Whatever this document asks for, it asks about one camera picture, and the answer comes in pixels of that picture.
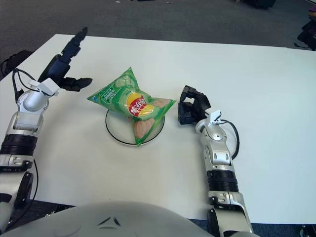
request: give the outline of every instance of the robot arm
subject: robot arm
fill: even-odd
[[[0,150],[0,234],[5,231],[14,209],[23,208],[30,199],[33,174],[28,169],[34,163],[33,152],[49,98],[57,96],[60,88],[80,91],[92,82],[90,78],[64,78],[71,58],[79,52],[79,44],[86,33],[87,28],[84,28],[75,35],[62,55],[56,55],[51,60],[38,81],[23,70],[14,69],[12,72],[18,111],[12,116]],[[31,78],[31,88],[26,92],[16,89],[14,75],[17,73],[20,79],[19,72]]]
[[[186,96],[194,98],[193,104],[184,102]],[[220,127],[221,111],[212,112],[205,95],[185,86],[178,105],[179,122],[197,122],[203,160],[209,186],[208,230],[215,237],[227,237],[237,232],[252,233],[231,153],[226,145],[226,134]]]
[[[48,108],[50,96],[60,89],[51,79],[29,82],[32,89],[17,100],[18,111],[12,116],[0,150],[0,232],[4,232],[14,209],[23,208],[30,199],[34,163],[33,152]]]

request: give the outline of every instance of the white plate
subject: white plate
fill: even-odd
[[[161,132],[163,125],[164,117],[152,130],[152,132],[145,139],[143,144],[154,140]],[[124,117],[120,113],[108,110],[105,116],[105,128],[107,129],[109,134],[118,142],[121,142],[125,145],[136,146],[132,123],[130,120],[128,120],[128,118]]]

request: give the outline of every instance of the snack bag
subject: snack bag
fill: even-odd
[[[132,118],[135,143],[139,146],[148,137],[175,100],[151,97],[139,89],[132,68],[95,92],[88,100]]]

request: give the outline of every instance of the red label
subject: red label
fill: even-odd
[[[138,117],[139,112],[146,106],[146,102],[143,96],[135,99],[130,103],[128,110],[131,112],[132,115]]]

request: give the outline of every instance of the gray carpet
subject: gray carpet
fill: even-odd
[[[22,49],[36,50],[54,34],[75,34],[83,26],[88,26],[89,36],[293,48],[312,6],[304,0],[276,0],[269,10],[232,0],[119,1],[1,0],[0,61]],[[15,227],[56,206],[35,202]],[[205,221],[192,221],[206,227]],[[297,237],[300,229],[262,224],[253,228],[262,237]]]

